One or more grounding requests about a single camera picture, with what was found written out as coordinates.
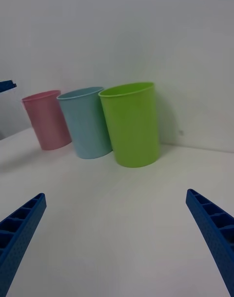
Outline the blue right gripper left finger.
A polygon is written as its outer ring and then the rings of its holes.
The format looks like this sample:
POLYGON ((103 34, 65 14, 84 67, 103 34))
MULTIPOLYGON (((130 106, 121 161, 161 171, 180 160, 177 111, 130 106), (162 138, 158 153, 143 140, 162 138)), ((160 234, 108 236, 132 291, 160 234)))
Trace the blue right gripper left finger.
POLYGON ((0 222, 0 296, 7 295, 45 209, 40 193, 0 222))

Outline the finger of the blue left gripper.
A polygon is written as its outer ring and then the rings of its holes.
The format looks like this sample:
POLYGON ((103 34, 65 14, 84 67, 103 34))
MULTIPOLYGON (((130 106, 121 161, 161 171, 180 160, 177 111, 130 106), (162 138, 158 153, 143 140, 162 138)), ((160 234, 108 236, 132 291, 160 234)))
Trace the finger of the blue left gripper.
POLYGON ((12 80, 0 81, 0 93, 9 91, 15 88, 16 86, 16 83, 14 83, 12 80))

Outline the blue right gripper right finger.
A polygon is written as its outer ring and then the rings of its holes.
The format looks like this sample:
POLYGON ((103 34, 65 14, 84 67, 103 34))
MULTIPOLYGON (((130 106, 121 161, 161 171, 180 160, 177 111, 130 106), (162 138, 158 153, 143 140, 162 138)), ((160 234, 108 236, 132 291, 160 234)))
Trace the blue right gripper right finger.
POLYGON ((186 205, 234 296, 234 218, 193 189, 187 191, 186 205))

